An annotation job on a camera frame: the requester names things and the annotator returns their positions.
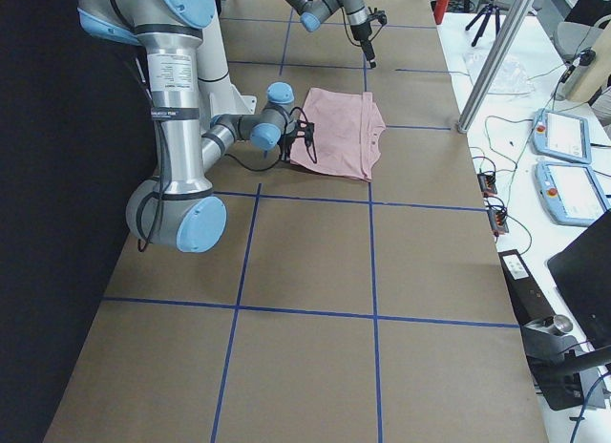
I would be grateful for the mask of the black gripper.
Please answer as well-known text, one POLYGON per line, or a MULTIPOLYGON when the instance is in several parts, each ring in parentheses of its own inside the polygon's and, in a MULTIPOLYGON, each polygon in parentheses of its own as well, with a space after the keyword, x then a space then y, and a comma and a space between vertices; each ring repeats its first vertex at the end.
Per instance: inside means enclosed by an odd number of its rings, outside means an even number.
POLYGON ((348 14, 348 23, 354 40, 359 44, 370 69, 374 69, 377 64, 375 60, 375 52, 372 46, 371 22, 377 21, 382 27, 387 24, 386 13, 382 10, 374 8, 362 7, 358 11, 348 14))
POLYGON ((279 161, 290 160, 293 143, 299 139, 303 141, 306 154, 309 156, 310 160, 315 161, 316 147, 314 142, 314 131, 315 124, 313 122, 298 119, 295 122, 295 127, 291 132, 281 135, 278 142, 280 147, 279 161))

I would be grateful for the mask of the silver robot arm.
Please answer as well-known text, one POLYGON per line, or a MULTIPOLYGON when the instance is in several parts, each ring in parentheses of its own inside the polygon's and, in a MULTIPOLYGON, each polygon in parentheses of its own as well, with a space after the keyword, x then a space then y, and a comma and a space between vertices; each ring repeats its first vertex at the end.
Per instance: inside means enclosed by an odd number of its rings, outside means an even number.
POLYGON ((365 0, 285 0, 308 32, 317 31, 336 11, 343 15, 349 42, 361 49, 371 69, 377 66, 372 41, 388 24, 383 10, 370 8, 365 0))
POLYGON ((146 65, 134 64, 131 72, 149 102, 158 172, 126 207, 138 248, 211 249, 227 212, 213 193, 210 168, 238 141, 278 149, 287 159, 296 139, 313 146, 313 124, 286 83, 268 87, 261 110, 235 88, 216 0, 78 0, 78 13, 89 35, 146 51, 146 65))

